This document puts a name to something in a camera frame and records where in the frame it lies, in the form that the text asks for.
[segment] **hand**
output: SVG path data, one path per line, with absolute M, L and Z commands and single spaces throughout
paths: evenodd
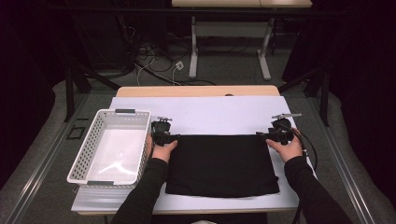
M 279 153 L 283 162 L 287 162 L 294 157 L 303 156 L 300 140 L 295 135 L 291 142 L 286 146 L 283 146 L 271 139 L 267 139 L 266 143 L 269 147 L 273 148 L 277 153 Z
M 154 151 L 152 152 L 152 158 L 157 158 L 168 163 L 169 158 L 171 157 L 171 152 L 175 147 L 177 147 L 177 140 L 170 144 L 164 145 L 163 147 L 155 145 L 153 149 Z
M 147 160 L 149 159 L 149 154 L 152 152 L 152 158 L 157 158 L 166 162 L 169 162 L 169 158 L 171 156 L 172 150 L 177 147 L 177 141 L 172 142 L 171 144 L 165 145 L 163 147 L 158 145 L 153 145 L 151 134 L 146 136 L 146 155 Z

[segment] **basket handle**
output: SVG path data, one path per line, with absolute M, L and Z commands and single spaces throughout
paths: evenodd
M 135 109 L 116 109 L 115 110 L 116 114 L 128 114 L 128 115 L 135 115 L 136 110 Z
M 89 180 L 87 182 L 87 185 L 88 186 L 91 186 L 91 185 L 113 186 L 114 181 Z

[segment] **black sleeve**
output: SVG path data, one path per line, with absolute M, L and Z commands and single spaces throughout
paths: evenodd
M 151 159 L 146 172 L 137 183 L 136 188 L 129 193 L 111 223 L 150 223 L 154 204 L 160 196 L 160 190 L 166 180 L 167 173 L 168 166 L 165 161 Z
M 341 206 L 314 177 L 305 158 L 295 157 L 287 161 L 285 175 L 300 198 L 307 223 L 352 223 Z

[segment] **table leg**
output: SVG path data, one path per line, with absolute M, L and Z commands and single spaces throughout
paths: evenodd
M 268 26 L 266 27 L 265 30 L 264 40 L 262 41 L 262 49 L 257 50 L 257 55 L 260 61 L 260 67 L 262 68 L 262 76 L 264 77 L 264 80 L 267 81 L 271 80 L 271 75 L 268 69 L 267 61 L 265 61 L 265 51 L 267 51 L 270 36 L 271 36 L 271 27 L 269 26 L 268 23 Z
M 197 64 L 198 64 L 198 49 L 197 49 L 197 34 L 196 34 L 196 23 L 195 17 L 191 19 L 191 41 L 192 41 L 192 50 L 191 50 L 191 61 L 190 61 L 190 78 L 197 77 Z
M 275 45 L 276 45 L 276 19 L 274 19 L 273 27 L 272 27 L 272 33 L 273 33 L 273 43 L 272 43 L 272 52 L 271 54 L 275 54 Z

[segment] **white table leg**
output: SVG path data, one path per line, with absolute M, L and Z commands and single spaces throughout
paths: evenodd
M 192 50 L 191 50 L 191 61 L 190 61 L 190 78 L 197 77 L 197 64 L 198 64 L 198 49 L 197 49 L 197 34 L 196 34 L 196 23 L 195 17 L 191 19 L 191 41 L 192 41 Z
M 265 37 L 264 37 L 264 40 L 262 41 L 262 49 L 257 50 L 260 67 L 262 68 L 262 76 L 264 77 L 264 80 L 267 80 L 267 81 L 271 80 L 271 75 L 270 75 L 270 71 L 268 69 L 267 61 L 265 61 L 265 51 L 267 51 L 270 36 L 271 36 L 271 27 L 268 23 L 268 26 L 266 27 L 266 31 L 265 31 Z

